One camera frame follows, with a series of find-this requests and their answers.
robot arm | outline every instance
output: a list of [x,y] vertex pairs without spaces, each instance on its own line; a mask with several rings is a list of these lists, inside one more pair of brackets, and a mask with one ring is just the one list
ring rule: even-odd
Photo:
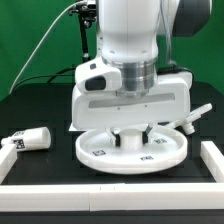
[[[166,3],[165,10],[161,3]],[[76,141],[78,159],[121,174],[179,164],[187,155],[187,139],[157,124],[179,120],[186,126],[199,113],[190,114],[191,73],[157,77],[156,37],[165,32],[169,36],[168,31],[193,35],[207,22],[211,1],[98,0],[96,6],[100,49],[97,58],[80,65],[75,74],[73,126],[93,129]],[[161,8],[168,21],[165,29]]]
[[[204,25],[211,10],[210,0],[164,3],[173,35],[192,35],[199,25]],[[101,57],[79,66],[76,71],[73,125],[78,129],[98,129],[186,118],[190,113],[191,74],[166,79],[157,78],[156,74],[156,36],[164,33],[161,1],[98,0],[96,4]],[[88,1],[88,5],[93,7],[94,1]],[[178,19],[181,15],[187,18],[198,14],[202,15],[200,20],[185,27],[186,32],[179,32],[176,24],[185,22]]]

green backdrop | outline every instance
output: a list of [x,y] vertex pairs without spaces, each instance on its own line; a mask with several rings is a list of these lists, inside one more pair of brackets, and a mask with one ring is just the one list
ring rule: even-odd
[[[0,99],[54,19],[74,0],[0,1]],[[224,1],[213,0],[207,26],[192,38],[173,38],[173,58],[190,68],[197,81],[212,84],[224,93]],[[90,53],[95,55],[95,31],[88,31]],[[164,52],[165,38],[159,38]],[[64,16],[50,33],[23,78],[54,74],[81,63],[81,42],[77,16]],[[164,62],[160,53],[159,65]]]

circular white platform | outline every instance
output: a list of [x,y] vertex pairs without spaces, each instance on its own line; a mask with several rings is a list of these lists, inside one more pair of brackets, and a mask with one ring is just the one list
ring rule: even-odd
[[77,139],[76,155],[86,166],[107,173],[151,173],[181,163],[187,155],[187,139],[176,130],[158,126],[150,144],[124,150],[114,147],[106,132],[94,130]]

small label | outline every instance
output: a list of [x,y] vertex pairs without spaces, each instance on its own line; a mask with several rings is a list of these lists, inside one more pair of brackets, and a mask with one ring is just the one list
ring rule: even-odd
[[25,145],[22,139],[13,140],[13,142],[16,144],[16,149],[25,149]]
[[23,135],[25,131],[17,131],[13,136]]
[[167,143],[167,141],[165,140],[165,139],[163,139],[163,138],[161,138],[161,139],[156,139],[156,140],[154,140],[157,144],[164,144],[164,143]]
[[93,152],[93,154],[95,156],[104,156],[104,155],[106,155],[106,153],[103,150],[95,151],[95,152]]
[[146,157],[142,157],[141,160],[146,161],[146,160],[154,160],[154,159],[152,156],[146,156]]

black table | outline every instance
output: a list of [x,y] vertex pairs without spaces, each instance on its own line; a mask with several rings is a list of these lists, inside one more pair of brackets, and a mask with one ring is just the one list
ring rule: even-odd
[[[3,185],[215,182],[200,159],[201,141],[212,140],[224,150],[224,97],[211,85],[194,83],[192,109],[212,103],[213,110],[194,123],[188,137],[188,156],[177,167],[144,175],[112,175],[82,165],[75,155],[81,132],[71,124],[71,84],[29,84],[0,102],[0,136],[46,126],[52,135],[49,150],[19,153]],[[55,213],[0,213],[0,223],[223,223],[224,211],[108,211]]]

